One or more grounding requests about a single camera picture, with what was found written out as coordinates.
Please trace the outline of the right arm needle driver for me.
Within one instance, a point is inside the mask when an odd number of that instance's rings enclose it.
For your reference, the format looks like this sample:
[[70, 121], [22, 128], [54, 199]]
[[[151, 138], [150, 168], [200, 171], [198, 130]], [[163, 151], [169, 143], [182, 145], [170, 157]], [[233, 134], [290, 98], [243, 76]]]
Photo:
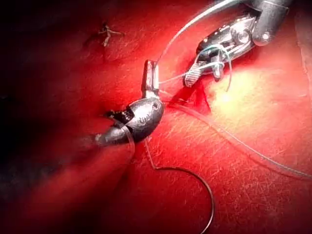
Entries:
[[197, 46], [196, 54], [199, 55], [197, 63], [212, 62], [220, 54], [217, 48], [202, 51], [211, 45], [221, 45], [228, 53], [228, 55], [222, 53], [220, 58], [222, 62], [237, 59], [249, 52], [255, 47], [252, 32], [256, 23], [257, 16], [245, 14], [210, 33]]

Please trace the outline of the left arm needle driver jaw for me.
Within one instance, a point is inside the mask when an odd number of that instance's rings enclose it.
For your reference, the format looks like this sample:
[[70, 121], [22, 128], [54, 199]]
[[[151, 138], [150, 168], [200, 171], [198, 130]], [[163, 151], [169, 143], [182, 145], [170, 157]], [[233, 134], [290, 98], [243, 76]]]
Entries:
[[159, 97], [159, 69], [158, 64], [152, 64], [152, 85], [151, 89], [155, 97]]
[[144, 63], [143, 77], [142, 77], [142, 97], [147, 98], [153, 91], [153, 65], [154, 62], [146, 60]]

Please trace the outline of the right arm needle driver jaw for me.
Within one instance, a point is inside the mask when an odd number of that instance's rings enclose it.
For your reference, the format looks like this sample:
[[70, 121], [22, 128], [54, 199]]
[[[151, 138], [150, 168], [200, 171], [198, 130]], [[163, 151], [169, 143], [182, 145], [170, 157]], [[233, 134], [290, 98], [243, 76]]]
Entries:
[[220, 81], [224, 77], [224, 64], [216, 63], [212, 68], [215, 81]]
[[204, 61], [195, 62], [193, 65], [191, 65], [191, 67], [189, 68], [189, 70], [187, 71], [187, 73], [183, 78], [183, 84], [185, 87], [192, 87], [203, 75], [204, 73], [203, 70], [198, 69], [203, 65], [205, 65]]

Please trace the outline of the left arm needle driver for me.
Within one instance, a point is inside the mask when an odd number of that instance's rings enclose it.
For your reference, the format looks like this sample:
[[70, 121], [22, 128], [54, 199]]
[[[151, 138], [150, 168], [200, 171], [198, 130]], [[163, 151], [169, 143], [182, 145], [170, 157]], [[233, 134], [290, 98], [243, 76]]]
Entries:
[[104, 143], [127, 143], [126, 133], [120, 128], [123, 124], [138, 143], [148, 137], [159, 125], [164, 113], [164, 105], [158, 98], [143, 98], [129, 104], [121, 111], [110, 111], [108, 117], [115, 124], [104, 133]]

